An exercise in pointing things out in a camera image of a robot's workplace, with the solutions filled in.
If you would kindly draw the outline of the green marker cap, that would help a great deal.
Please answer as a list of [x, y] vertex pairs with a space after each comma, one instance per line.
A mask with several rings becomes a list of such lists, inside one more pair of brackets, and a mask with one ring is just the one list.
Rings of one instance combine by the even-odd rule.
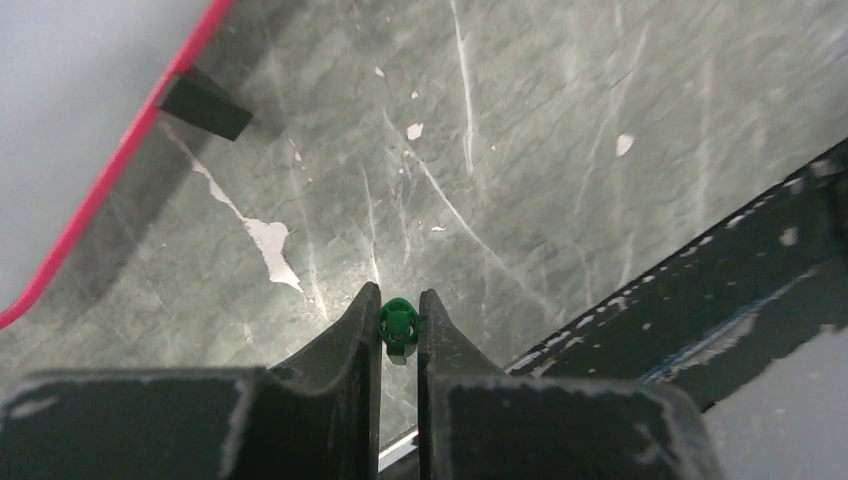
[[378, 332], [392, 364], [407, 364], [417, 348], [420, 323], [418, 311], [404, 298], [393, 298], [380, 308]]

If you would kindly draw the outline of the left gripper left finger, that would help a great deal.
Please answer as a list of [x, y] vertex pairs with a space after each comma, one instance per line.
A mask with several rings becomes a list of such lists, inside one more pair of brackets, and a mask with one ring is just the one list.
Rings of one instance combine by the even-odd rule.
[[381, 294], [273, 367], [48, 370], [1, 397], [5, 479], [373, 479]]

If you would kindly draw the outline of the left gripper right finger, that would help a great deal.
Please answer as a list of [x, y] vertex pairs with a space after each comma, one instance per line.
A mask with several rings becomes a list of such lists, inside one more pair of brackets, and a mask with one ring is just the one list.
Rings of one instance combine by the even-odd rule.
[[419, 300], [419, 467], [424, 479], [721, 479], [681, 390], [613, 379], [513, 377]]

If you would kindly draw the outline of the pink-framed whiteboard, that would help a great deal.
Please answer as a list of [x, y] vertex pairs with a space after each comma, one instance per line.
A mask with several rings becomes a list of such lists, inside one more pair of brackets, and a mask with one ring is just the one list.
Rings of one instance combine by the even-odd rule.
[[38, 299], [227, 1], [1, 5], [1, 322]]

